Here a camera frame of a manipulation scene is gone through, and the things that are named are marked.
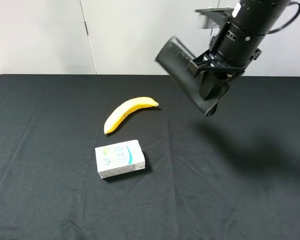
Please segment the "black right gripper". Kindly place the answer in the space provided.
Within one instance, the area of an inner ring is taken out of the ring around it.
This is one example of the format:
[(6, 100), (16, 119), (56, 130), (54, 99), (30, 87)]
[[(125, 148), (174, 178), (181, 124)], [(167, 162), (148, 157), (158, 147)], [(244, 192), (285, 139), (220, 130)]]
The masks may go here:
[(224, 81), (215, 75), (220, 73), (238, 73), (245, 71), (248, 65), (256, 60), (262, 51), (258, 48), (262, 37), (258, 35), (236, 36), (234, 34), (218, 35), (213, 45), (200, 56), (191, 59), (187, 72), (193, 77), (202, 74), (199, 94), (205, 101), (224, 96)]

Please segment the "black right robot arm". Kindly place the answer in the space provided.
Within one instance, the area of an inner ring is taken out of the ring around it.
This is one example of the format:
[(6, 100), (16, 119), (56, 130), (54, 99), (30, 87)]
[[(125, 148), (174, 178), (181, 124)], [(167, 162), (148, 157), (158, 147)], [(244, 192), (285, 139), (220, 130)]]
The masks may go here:
[(300, 15), (300, 3), (291, 0), (240, 0), (235, 8), (197, 9), (212, 20), (219, 33), (208, 50), (189, 61), (187, 71), (199, 78), (189, 93), (192, 100), (209, 100), (217, 89), (243, 75), (262, 51), (259, 45), (289, 26)]

